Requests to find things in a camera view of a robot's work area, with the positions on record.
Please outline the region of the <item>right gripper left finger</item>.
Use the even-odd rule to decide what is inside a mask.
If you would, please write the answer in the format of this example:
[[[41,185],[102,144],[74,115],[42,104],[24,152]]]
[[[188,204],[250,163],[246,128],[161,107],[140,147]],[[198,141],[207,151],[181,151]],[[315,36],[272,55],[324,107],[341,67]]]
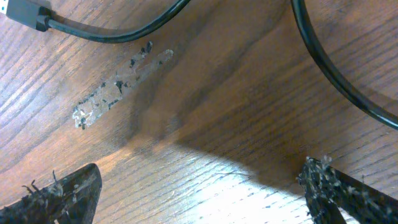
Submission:
[[[1,223],[92,224],[102,189],[102,178],[94,163],[39,189],[35,182],[24,186],[28,194],[1,209]]]

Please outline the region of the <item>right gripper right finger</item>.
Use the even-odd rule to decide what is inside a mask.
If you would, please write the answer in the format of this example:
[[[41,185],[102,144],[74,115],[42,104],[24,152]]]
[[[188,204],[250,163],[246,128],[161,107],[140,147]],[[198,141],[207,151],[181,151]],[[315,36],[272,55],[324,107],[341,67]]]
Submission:
[[[328,161],[307,157],[297,180],[314,223],[397,223],[397,200],[340,172]]]

